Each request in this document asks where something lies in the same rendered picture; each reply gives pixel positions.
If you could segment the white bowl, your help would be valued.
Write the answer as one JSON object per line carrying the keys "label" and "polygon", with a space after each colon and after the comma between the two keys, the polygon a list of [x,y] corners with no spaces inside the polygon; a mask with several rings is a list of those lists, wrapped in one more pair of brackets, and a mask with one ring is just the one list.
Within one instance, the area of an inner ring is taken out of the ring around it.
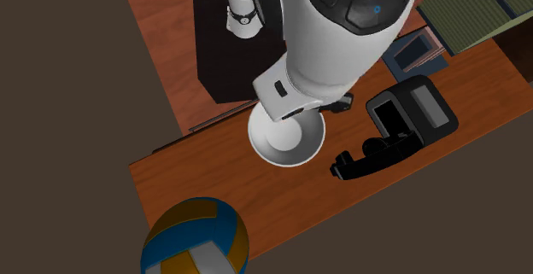
{"label": "white bowl", "polygon": [[280,167],[301,166],[320,151],[325,119],[322,113],[308,110],[274,122],[258,102],[249,116],[248,136],[252,148],[266,162]]}

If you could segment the dark blue book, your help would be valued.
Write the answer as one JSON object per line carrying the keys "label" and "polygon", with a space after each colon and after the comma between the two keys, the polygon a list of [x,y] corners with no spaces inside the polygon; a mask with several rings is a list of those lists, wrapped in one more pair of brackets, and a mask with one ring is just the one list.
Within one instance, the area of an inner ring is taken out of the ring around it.
{"label": "dark blue book", "polygon": [[445,51],[436,34],[425,26],[395,40],[382,59],[400,83],[416,75],[429,76],[446,68]]}

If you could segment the black robot stand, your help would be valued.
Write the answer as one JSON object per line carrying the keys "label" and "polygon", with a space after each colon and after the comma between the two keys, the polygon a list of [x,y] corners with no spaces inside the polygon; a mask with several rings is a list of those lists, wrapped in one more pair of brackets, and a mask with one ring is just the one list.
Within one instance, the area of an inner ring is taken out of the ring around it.
{"label": "black robot stand", "polygon": [[267,29],[241,39],[226,28],[227,0],[193,0],[197,77],[218,104],[253,100],[252,82],[283,53],[284,40]]}

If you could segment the brown wooden desk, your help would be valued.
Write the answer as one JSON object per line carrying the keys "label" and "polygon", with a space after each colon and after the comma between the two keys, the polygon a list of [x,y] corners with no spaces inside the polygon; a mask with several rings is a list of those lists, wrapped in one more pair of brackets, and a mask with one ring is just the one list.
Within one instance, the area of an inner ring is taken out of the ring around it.
{"label": "brown wooden desk", "polygon": [[366,102],[395,83],[380,62],[355,84],[349,111],[325,115],[325,141],[304,165],[264,161],[249,143],[248,111],[133,163],[130,172],[146,219],[154,223],[190,197],[216,197],[239,213],[249,254],[256,257],[533,109],[533,87],[492,40],[449,57],[431,80],[459,128],[400,164],[349,181],[330,172],[338,154],[346,150],[360,158],[362,143],[378,134]]}

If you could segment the green striped box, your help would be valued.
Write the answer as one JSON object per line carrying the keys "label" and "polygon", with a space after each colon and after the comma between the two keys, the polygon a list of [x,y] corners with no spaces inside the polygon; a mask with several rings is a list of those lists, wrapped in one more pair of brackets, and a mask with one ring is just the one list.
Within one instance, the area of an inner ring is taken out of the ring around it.
{"label": "green striped box", "polygon": [[533,0],[423,0],[417,10],[457,55],[533,17]]}

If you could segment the blue yellow white volleyball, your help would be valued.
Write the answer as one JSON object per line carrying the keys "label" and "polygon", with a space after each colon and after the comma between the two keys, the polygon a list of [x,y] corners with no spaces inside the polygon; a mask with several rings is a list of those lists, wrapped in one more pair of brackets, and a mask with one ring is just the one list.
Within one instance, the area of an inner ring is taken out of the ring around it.
{"label": "blue yellow white volleyball", "polygon": [[248,261],[249,235],[237,211],[219,199],[195,197],[156,220],[140,274],[245,274]]}

